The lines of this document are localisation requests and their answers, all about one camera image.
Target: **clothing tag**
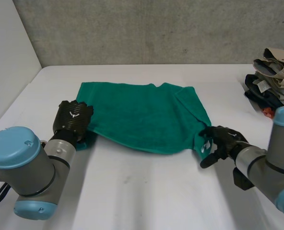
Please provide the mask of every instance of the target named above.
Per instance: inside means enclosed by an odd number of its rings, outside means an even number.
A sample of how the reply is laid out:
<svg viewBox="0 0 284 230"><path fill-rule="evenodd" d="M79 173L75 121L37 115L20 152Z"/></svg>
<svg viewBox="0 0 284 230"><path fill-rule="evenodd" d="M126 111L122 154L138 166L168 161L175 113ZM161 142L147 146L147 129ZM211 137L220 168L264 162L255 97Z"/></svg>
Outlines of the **clothing tag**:
<svg viewBox="0 0 284 230"><path fill-rule="evenodd" d="M265 80L259 82L259 83L257 84L257 86L258 86L259 91L260 91L261 93L265 92L265 91L268 90L268 89L271 89L271 86L270 86Z"/></svg>
<svg viewBox="0 0 284 230"><path fill-rule="evenodd" d="M261 80L260 79L256 79L255 81L253 81L253 84L257 85L259 82L261 82Z"/></svg>

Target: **robotic arm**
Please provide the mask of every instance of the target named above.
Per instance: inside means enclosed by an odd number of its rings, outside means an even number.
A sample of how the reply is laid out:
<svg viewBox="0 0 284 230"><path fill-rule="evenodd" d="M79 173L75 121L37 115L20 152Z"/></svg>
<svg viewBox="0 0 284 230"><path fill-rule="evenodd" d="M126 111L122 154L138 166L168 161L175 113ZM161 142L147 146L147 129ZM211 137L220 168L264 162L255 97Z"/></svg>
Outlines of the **robotic arm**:
<svg viewBox="0 0 284 230"><path fill-rule="evenodd" d="M11 127L0 131L0 181L19 197L16 215L46 220L53 216L76 144L83 140L93 107L63 101L53 124L54 135L43 148L28 128ZM207 168L227 157L235 162L234 183L243 190L256 186L284 213L284 107L274 118L268 152L250 145L243 135L225 127L208 127L200 133L213 139L217 150L201 162Z"/></svg>
<svg viewBox="0 0 284 230"><path fill-rule="evenodd" d="M53 216L76 152L93 114L93 107L77 101L59 105L54 135L43 148L26 127L0 131L0 181L19 197L14 213L26 219Z"/></svg>
<svg viewBox="0 0 284 230"><path fill-rule="evenodd" d="M207 168L227 157L235 162L234 183L243 190L256 186L284 213L284 107L276 111L268 151L250 145L243 135L225 127L208 127L201 136L212 138L217 150L200 166Z"/></svg>

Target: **stack of folded clothes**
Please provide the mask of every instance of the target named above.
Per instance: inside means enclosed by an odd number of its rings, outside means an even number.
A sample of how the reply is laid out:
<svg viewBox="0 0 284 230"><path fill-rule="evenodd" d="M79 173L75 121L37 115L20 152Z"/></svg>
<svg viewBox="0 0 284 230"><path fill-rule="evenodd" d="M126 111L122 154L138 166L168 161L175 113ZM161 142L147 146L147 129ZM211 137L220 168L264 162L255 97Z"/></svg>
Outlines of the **stack of folded clothes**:
<svg viewBox="0 0 284 230"><path fill-rule="evenodd" d="M263 58L254 60L256 73L246 76L249 90L245 95L256 102L267 117L273 118L275 110L284 106L284 50L267 48Z"/></svg>

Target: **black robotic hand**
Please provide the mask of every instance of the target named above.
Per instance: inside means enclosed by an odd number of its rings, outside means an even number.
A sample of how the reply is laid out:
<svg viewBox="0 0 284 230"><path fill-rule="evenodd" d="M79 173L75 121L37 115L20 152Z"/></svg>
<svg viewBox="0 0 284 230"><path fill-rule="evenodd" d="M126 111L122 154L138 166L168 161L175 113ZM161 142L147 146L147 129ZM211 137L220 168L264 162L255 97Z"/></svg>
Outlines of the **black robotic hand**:
<svg viewBox="0 0 284 230"><path fill-rule="evenodd" d="M62 139L76 147L76 142L84 139L93 115L93 106L86 103L62 101L59 105L52 139Z"/></svg>
<svg viewBox="0 0 284 230"><path fill-rule="evenodd" d="M203 169L218 162L219 159L225 160L227 157L230 157L235 160L239 153L238 149L249 146L248 141L241 133L222 126L206 127L200 132L200 136L212 138L214 144L217 145L217 150L201 161L200 166Z"/></svg>

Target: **folded clothing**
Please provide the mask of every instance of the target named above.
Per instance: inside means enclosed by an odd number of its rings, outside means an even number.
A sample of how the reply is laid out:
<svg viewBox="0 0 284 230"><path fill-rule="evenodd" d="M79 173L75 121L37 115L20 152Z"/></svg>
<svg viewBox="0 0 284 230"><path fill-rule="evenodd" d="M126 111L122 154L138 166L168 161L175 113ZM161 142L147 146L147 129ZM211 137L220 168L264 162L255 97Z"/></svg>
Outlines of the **folded clothing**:
<svg viewBox="0 0 284 230"><path fill-rule="evenodd" d="M256 102L261 109L271 108L275 111L277 108L284 106L284 104L282 104L282 102L269 90L260 92L258 86L254 84L254 81L257 79L259 78L253 74L248 74L246 76L245 84L249 89L245 92L246 97Z"/></svg>
<svg viewBox="0 0 284 230"><path fill-rule="evenodd" d="M77 101L94 107L89 131L127 147L160 154L193 149L202 159L211 150L211 140L198 135L211 122L193 87L84 82Z"/></svg>

